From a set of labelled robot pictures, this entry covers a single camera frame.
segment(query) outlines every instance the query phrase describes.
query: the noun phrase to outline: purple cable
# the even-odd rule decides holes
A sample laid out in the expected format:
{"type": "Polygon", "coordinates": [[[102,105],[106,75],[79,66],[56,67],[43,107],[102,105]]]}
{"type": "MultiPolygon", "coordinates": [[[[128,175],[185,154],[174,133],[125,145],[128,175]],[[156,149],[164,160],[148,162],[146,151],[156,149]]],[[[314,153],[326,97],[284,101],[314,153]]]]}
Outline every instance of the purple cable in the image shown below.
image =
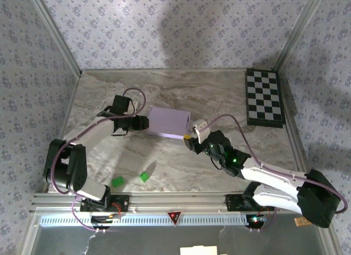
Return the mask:
{"type": "Polygon", "coordinates": [[[334,195],[336,195],[344,203],[343,209],[341,209],[339,211],[336,211],[335,214],[344,213],[347,210],[348,204],[347,204],[347,201],[346,201],[345,197],[343,195],[341,195],[338,191],[336,191],[334,188],[331,188],[331,187],[326,186],[326,185],[324,185],[322,183],[319,183],[319,182],[316,182],[316,181],[313,181],[313,180],[310,180],[310,179],[307,179],[307,178],[297,177],[297,176],[293,177],[292,175],[287,175],[285,173],[281,173],[279,171],[272,170],[272,169],[268,168],[267,166],[261,164],[261,162],[258,160],[256,155],[253,153],[253,151],[252,151],[252,149],[251,149],[251,147],[250,147],[250,145],[249,145],[249,143],[248,143],[248,141],[247,141],[247,139],[246,139],[246,137],[244,135],[244,132],[242,131],[242,129],[241,129],[240,125],[239,125],[239,122],[237,121],[237,119],[233,115],[231,115],[231,114],[222,114],[222,115],[216,117],[215,119],[213,119],[212,122],[210,122],[205,128],[203,128],[203,129],[201,129],[199,131],[203,132],[204,130],[208,129],[211,125],[213,125],[217,120],[219,120],[222,117],[226,117],[226,116],[231,117],[235,121],[235,123],[236,123],[237,127],[239,128],[239,131],[240,131],[240,133],[241,133],[241,135],[242,135],[242,137],[243,137],[243,139],[244,139],[244,141],[246,143],[246,146],[247,146],[251,156],[256,161],[256,163],[259,166],[261,166],[264,170],[266,170],[268,172],[271,172],[273,174],[276,174],[276,175],[283,176],[285,178],[295,178],[295,179],[298,179],[300,181],[304,181],[304,182],[307,182],[307,183],[310,183],[310,184],[314,184],[314,185],[320,186],[321,188],[324,188],[324,189],[328,190],[329,192],[333,193],[334,195]]]}
{"type": "Polygon", "coordinates": [[[91,230],[91,231],[96,231],[96,229],[90,228],[89,226],[85,225],[83,222],[81,222],[81,220],[77,217],[76,213],[75,213],[75,203],[78,200],[82,200],[82,197],[77,197],[73,200],[72,206],[71,206],[71,210],[72,210],[72,214],[74,216],[75,219],[77,219],[77,221],[79,222],[79,224],[81,224],[85,229],[91,230]]]}
{"type": "Polygon", "coordinates": [[[128,88],[126,89],[124,92],[123,92],[123,96],[127,93],[127,91],[129,90],[137,90],[139,91],[142,95],[143,95],[143,98],[144,98],[144,103],[143,105],[141,106],[141,108],[132,113],[132,114],[128,114],[128,115],[118,115],[118,116],[111,116],[111,117],[107,117],[107,118],[104,118],[104,119],[101,119],[101,120],[98,120],[96,123],[90,125],[87,129],[85,129],[83,132],[81,132],[80,134],[77,135],[77,137],[74,137],[72,138],[71,140],[67,141],[57,152],[57,154],[55,155],[54,157],[54,160],[53,160],[53,163],[51,165],[51,170],[50,170],[50,179],[51,179],[51,182],[53,184],[53,187],[54,189],[56,190],[57,193],[61,194],[61,195],[66,195],[68,191],[62,191],[58,188],[57,184],[56,184],[56,181],[55,181],[55,167],[56,167],[56,163],[60,157],[60,154],[63,152],[63,150],[65,150],[65,148],[67,146],[69,146],[71,143],[73,143],[74,141],[76,140],[79,140],[79,138],[81,138],[82,136],[84,136],[85,134],[87,134],[91,129],[93,129],[95,126],[97,126],[98,124],[102,123],[102,122],[105,122],[105,121],[108,121],[108,120],[115,120],[115,119],[123,119],[123,118],[129,118],[129,117],[133,117],[134,115],[137,115],[138,113],[140,113],[143,108],[145,107],[146,105],[146,96],[145,96],[145,93],[141,90],[141,89],[138,89],[138,88],[128,88]]]}

